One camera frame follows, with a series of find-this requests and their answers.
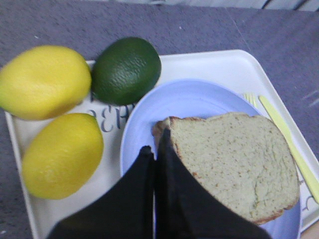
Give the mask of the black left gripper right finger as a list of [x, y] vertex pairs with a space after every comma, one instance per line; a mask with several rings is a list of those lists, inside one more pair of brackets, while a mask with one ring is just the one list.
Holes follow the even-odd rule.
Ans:
[[210, 195], [172, 147], [170, 130], [159, 140], [155, 176], [156, 238], [268, 239], [269, 234]]

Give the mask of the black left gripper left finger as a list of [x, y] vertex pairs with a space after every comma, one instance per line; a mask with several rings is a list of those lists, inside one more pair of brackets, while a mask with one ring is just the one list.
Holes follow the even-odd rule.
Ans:
[[59, 221], [49, 239], [153, 238], [154, 155], [143, 146], [123, 177], [101, 198]]

